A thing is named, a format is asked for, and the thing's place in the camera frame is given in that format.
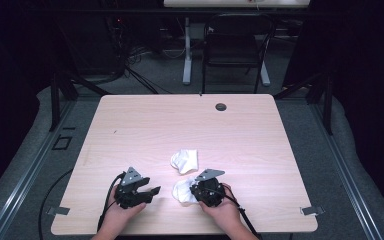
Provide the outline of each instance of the chair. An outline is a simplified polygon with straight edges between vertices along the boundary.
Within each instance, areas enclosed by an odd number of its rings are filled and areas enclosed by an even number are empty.
[[[258,69],[254,86],[257,93],[261,68],[274,21],[258,13],[223,13],[213,16],[204,28],[202,93],[205,93],[207,67]]]

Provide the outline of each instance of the white cloth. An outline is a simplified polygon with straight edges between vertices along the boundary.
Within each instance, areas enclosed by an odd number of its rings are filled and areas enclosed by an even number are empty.
[[[177,168],[180,174],[198,170],[197,150],[181,149],[171,157],[171,166]]]
[[[190,187],[196,183],[195,177],[178,181],[173,187],[173,197],[181,203],[197,203],[198,201],[190,190]]]

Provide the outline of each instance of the human hand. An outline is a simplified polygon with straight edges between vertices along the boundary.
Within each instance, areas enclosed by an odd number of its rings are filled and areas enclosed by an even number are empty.
[[[108,205],[110,206],[105,214],[104,221],[98,233],[92,238],[93,240],[109,240],[115,239],[123,229],[126,227],[129,220],[141,212],[146,203],[141,203],[132,208],[123,209],[115,202],[114,194],[117,189],[117,185],[113,187],[108,199]]]
[[[222,183],[226,196],[236,201],[233,196],[232,188]],[[219,226],[232,240],[250,240],[257,239],[241,222],[238,205],[229,198],[223,198],[223,201],[217,207],[208,207],[204,202],[199,202],[202,210],[210,215],[214,222]]]

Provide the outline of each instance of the white desk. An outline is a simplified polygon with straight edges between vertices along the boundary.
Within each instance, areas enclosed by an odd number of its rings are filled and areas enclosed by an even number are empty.
[[[164,0],[165,7],[173,8],[307,8],[310,0]],[[192,71],[189,18],[185,20],[185,67],[183,84],[189,85]],[[270,86],[265,63],[261,68],[263,86]]]
[[[217,103],[227,106],[215,109]],[[180,149],[197,149],[199,170],[181,176],[170,165]],[[220,229],[197,204],[182,206],[174,184],[206,168],[224,170],[257,232],[311,232],[309,207],[294,155],[270,95],[123,95],[102,98],[56,215],[57,235],[94,234],[109,184],[133,166],[161,186],[123,234],[199,235]]]

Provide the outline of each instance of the desk leg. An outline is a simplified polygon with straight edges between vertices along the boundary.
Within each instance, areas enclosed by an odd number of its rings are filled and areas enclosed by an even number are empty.
[[[191,84],[192,57],[191,57],[191,38],[189,33],[189,18],[185,19],[185,68],[183,69],[183,84]]]
[[[261,68],[261,81],[263,82],[263,86],[270,86],[269,74],[267,72],[266,64],[263,61],[263,67]]]

